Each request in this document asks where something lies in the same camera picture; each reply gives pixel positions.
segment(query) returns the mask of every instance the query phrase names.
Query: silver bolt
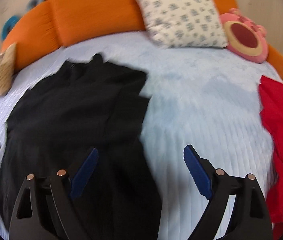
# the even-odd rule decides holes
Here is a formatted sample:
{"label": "silver bolt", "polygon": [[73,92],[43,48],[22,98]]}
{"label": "silver bolt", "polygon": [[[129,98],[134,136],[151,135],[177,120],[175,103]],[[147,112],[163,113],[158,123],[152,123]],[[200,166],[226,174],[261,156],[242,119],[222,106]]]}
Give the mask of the silver bolt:
{"label": "silver bolt", "polygon": [[26,177],[27,180],[32,180],[33,178],[34,178],[33,174],[28,174]]}
{"label": "silver bolt", "polygon": [[255,178],[256,178],[256,177],[255,177],[254,174],[251,174],[251,173],[248,174],[248,179],[254,180]]}
{"label": "silver bolt", "polygon": [[222,175],[225,174],[225,171],[223,169],[217,169],[216,174],[219,175],[219,176],[222,176]]}
{"label": "silver bolt", "polygon": [[58,176],[64,176],[64,175],[66,175],[66,171],[65,171],[65,170],[59,170],[59,171],[57,172],[57,175],[58,175]]}

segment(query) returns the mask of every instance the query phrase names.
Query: black garment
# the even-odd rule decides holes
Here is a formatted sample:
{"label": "black garment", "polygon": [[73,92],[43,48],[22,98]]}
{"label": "black garment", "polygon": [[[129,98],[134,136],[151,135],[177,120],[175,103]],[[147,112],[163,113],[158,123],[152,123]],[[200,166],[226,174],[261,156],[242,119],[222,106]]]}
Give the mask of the black garment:
{"label": "black garment", "polygon": [[100,240],[155,240],[161,199],[138,140],[148,106],[139,96],[146,74],[97,54],[87,64],[66,61],[28,90],[7,120],[0,170],[0,214],[9,228],[24,178],[67,169],[90,147],[99,162],[73,204],[88,235]]}

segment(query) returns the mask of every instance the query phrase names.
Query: pink bear pillow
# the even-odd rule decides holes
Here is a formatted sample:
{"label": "pink bear pillow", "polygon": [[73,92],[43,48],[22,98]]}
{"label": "pink bear pillow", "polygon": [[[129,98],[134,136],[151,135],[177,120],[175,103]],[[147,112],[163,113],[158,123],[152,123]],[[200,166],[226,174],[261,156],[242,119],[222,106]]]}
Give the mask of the pink bear pillow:
{"label": "pink bear pillow", "polygon": [[256,63],[262,63],[268,56],[266,30],[251,19],[241,15],[238,9],[220,15],[220,20],[228,38],[227,48],[241,57]]}

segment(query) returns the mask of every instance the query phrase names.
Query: mattress cover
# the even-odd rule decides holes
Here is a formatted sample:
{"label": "mattress cover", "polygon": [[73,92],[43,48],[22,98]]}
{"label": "mattress cover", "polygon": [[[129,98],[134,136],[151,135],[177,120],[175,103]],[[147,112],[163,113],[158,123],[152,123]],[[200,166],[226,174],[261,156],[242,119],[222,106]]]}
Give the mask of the mattress cover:
{"label": "mattress cover", "polygon": [[[188,144],[229,175],[255,174],[267,193],[275,182],[273,141],[261,125],[257,87],[261,75],[281,82],[275,69],[227,49],[158,49],[146,32],[107,35],[60,48],[23,69],[8,94],[0,97],[0,164],[5,121],[23,93],[68,58],[87,62],[99,52],[116,64],[149,73],[141,94],[151,99],[140,139],[163,198],[159,240],[187,240],[208,203],[184,163]],[[228,201],[216,238],[227,229],[234,199]],[[0,234],[8,239],[1,218]]]}

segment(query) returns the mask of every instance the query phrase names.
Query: blue gripper pad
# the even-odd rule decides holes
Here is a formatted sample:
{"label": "blue gripper pad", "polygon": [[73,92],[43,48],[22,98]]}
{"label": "blue gripper pad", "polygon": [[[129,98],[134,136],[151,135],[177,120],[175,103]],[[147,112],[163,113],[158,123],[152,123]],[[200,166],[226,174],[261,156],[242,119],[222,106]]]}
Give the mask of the blue gripper pad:
{"label": "blue gripper pad", "polygon": [[184,149],[184,161],[201,195],[212,198],[211,181],[189,146]]}
{"label": "blue gripper pad", "polygon": [[87,159],[85,159],[79,170],[76,172],[74,178],[71,180],[69,197],[72,200],[82,195],[88,180],[96,168],[98,157],[97,149],[92,149]]}

